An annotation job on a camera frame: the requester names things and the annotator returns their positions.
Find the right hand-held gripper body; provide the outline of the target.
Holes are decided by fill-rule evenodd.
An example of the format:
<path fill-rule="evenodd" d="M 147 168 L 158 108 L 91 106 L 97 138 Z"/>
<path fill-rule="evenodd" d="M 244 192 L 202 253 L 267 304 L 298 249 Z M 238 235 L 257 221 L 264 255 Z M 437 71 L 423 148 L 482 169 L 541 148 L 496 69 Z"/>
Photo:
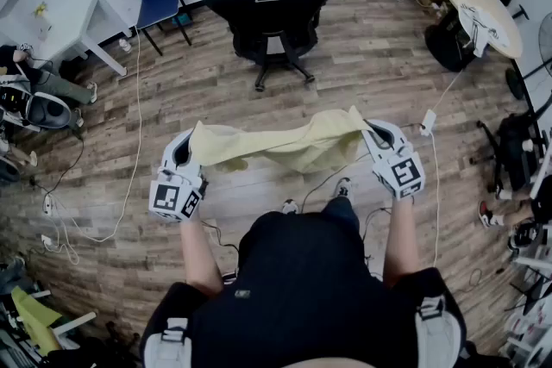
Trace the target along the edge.
<path fill-rule="evenodd" d="M 373 173 L 395 200 L 414 196 L 425 184 L 420 157 L 410 145 L 388 153 L 377 153 Z"/>

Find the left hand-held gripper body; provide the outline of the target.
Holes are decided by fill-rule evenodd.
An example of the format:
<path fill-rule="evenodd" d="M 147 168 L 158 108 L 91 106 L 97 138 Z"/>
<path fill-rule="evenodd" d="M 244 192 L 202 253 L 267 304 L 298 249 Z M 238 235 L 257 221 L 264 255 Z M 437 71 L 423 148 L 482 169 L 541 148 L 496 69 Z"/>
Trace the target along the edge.
<path fill-rule="evenodd" d="M 156 180 L 151 182 L 149 211 L 167 221 L 189 221 L 204 199 L 208 186 L 205 177 L 161 169 Z"/>

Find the pale yellow clothes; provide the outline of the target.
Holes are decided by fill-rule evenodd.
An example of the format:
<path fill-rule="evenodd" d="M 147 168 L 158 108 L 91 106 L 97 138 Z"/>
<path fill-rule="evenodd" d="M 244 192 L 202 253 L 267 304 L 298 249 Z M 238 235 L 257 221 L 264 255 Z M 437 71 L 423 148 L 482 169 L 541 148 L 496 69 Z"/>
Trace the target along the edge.
<path fill-rule="evenodd" d="M 191 134 L 191 156 L 201 166 L 226 172 L 244 171 L 248 158 L 264 157 L 309 174 L 351 164 L 367 129 L 356 107 L 321 111 L 308 124 L 281 131 L 245 132 L 198 122 Z"/>

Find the black office chair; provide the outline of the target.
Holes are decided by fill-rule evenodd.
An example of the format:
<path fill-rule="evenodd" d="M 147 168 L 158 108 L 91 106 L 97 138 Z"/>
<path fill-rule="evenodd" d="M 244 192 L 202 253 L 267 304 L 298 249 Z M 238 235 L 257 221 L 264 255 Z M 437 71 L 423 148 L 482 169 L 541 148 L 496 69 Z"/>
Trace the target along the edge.
<path fill-rule="evenodd" d="M 254 82 L 265 90 L 268 68 L 288 65 L 301 72 L 306 84 L 315 77 L 300 63 L 317 43 L 316 28 L 328 0 L 204 0 L 205 5 L 227 21 L 235 54 L 260 67 Z"/>

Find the person's left forearm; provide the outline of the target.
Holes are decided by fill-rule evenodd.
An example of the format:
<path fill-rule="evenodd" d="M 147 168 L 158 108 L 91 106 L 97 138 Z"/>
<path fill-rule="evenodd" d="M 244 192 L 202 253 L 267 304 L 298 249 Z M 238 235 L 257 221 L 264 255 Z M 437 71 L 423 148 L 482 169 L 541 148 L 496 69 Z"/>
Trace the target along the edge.
<path fill-rule="evenodd" d="M 207 297 L 223 290 L 223 278 L 196 211 L 179 224 L 185 266 L 185 281 Z"/>

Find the person's right forearm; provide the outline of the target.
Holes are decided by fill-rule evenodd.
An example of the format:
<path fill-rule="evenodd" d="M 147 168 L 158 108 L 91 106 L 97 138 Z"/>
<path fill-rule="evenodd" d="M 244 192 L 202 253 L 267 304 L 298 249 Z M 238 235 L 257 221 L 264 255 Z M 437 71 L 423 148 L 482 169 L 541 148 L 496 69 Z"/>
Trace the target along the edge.
<path fill-rule="evenodd" d="M 402 277 L 419 270 L 413 198 L 394 200 L 386 243 L 383 283 L 393 287 Z"/>

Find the black swivel chair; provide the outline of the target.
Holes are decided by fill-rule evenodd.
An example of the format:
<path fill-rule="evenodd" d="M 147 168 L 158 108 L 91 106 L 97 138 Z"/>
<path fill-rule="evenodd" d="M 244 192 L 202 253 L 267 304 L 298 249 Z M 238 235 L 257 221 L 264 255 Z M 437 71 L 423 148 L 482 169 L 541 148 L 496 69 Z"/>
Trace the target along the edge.
<path fill-rule="evenodd" d="M 543 113 L 543 108 L 540 108 L 538 111 L 528 110 L 519 115 L 511 114 L 502 120 L 495 135 L 484 122 L 476 122 L 476 127 L 484 130 L 490 142 L 492 155 L 481 159 L 471 158 L 469 163 L 477 165 L 494 160 L 492 182 L 487 185 L 488 193 L 498 196 L 505 188 L 501 180 L 502 170 L 507 173 L 513 191 L 521 190 L 530 183 L 530 178 L 537 170 L 535 146 L 540 150 L 544 146 L 540 135 L 530 134 L 530 127 L 536 124 Z"/>

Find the person's right shoe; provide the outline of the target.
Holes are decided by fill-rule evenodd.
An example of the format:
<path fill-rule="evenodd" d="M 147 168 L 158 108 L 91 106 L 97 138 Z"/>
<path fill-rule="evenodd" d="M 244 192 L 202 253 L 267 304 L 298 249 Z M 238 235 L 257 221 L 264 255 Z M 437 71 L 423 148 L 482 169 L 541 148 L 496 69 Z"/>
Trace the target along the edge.
<path fill-rule="evenodd" d="M 341 178 L 334 190 L 334 198 L 346 198 L 350 203 L 354 202 L 353 184 L 350 178 Z"/>

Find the red white sneaker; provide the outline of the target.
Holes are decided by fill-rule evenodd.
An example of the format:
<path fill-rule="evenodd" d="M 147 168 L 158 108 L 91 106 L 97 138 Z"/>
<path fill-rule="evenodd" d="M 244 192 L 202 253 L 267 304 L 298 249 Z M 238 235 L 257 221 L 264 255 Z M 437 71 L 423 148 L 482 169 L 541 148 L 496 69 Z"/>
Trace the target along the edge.
<path fill-rule="evenodd" d="M 503 227 L 504 216 L 495 215 L 488 207 L 485 201 L 481 201 L 478 206 L 478 217 L 485 228 Z"/>

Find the black round table base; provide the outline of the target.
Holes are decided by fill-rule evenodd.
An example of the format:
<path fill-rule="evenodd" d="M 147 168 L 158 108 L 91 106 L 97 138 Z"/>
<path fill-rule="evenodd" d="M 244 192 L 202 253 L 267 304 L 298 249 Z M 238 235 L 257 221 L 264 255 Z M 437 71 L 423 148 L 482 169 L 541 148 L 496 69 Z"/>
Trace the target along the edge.
<path fill-rule="evenodd" d="M 457 36 L 462 30 L 458 11 L 452 8 L 437 24 L 429 25 L 424 31 L 426 47 L 445 69 L 460 72 L 476 56 L 467 49 L 462 49 Z"/>

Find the white printed cloth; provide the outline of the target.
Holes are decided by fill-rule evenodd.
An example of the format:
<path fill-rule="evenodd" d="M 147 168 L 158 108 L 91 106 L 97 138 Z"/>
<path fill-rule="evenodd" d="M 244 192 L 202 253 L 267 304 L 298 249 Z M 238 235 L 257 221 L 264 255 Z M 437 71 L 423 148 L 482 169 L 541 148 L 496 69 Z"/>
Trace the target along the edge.
<path fill-rule="evenodd" d="M 486 10 L 460 0 L 458 16 L 463 30 L 469 37 L 469 44 L 474 47 L 473 53 L 481 58 L 486 47 L 493 43 L 506 48 L 510 45 L 504 28 Z"/>

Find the person's black shirt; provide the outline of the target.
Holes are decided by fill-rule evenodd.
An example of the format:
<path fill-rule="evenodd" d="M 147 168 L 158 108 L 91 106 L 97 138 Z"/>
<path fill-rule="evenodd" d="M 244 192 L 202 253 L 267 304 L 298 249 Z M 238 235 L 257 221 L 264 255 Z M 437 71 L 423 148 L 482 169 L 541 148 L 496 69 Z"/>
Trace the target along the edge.
<path fill-rule="evenodd" d="M 320 214 L 260 217 L 234 283 L 207 297 L 173 284 L 141 342 L 144 368 L 284 368 L 352 359 L 373 368 L 452 368 L 466 325 L 434 268 L 386 287 L 359 233 Z"/>

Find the white rectangular table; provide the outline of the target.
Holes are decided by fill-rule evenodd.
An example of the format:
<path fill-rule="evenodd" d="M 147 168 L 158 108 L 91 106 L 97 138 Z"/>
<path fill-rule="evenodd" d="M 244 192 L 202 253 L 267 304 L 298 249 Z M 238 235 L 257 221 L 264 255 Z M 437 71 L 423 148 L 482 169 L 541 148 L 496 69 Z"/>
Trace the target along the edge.
<path fill-rule="evenodd" d="M 100 18 L 106 19 L 117 34 L 132 35 L 108 0 L 61 0 L 40 20 L 34 15 L 11 13 L 0 18 L 0 32 L 15 43 L 28 43 L 32 47 L 29 64 L 34 68 L 41 68 L 71 50 L 83 57 L 90 51 L 124 77 L 127 69 L 99 46 L 90 30 Z"/>

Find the yellow-green sheet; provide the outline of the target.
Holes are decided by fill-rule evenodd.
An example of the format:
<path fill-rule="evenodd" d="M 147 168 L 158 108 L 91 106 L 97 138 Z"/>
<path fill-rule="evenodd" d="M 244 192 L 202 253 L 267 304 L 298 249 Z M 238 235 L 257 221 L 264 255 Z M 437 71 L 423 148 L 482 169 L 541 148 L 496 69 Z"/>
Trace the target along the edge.
<path fill-rule="evenodd" d="M 20 287 L 11 291 L 11 297 L 29 338 L 39 347 L 39 354 L 47 356 L 51 351 L 61 350 L 51 326 L 62 314 L 41 304 Z"/>

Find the white wooden rail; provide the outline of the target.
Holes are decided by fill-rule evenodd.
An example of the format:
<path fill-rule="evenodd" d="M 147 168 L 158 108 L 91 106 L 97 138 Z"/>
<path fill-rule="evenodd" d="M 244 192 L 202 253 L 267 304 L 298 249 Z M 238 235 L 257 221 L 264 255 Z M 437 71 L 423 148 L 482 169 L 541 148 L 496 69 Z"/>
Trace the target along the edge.
<path fill-rule="evenodd" d="M 77 319 L 74 319 L 72 321 L 69 321 L 63 325 L 60 325 L 56 328 L 53 328 L 52 331 L 56 336 L 61 336 L 63 334 L 67 334 L 70 331 L 72 331 L 75 328 L 81 327 L 82 325 L 86 324 L 87 322 L 93 321 L 97 318 L 97 314 L 95 312 L 90 312 L 88 314 L 82 315 Z"/>

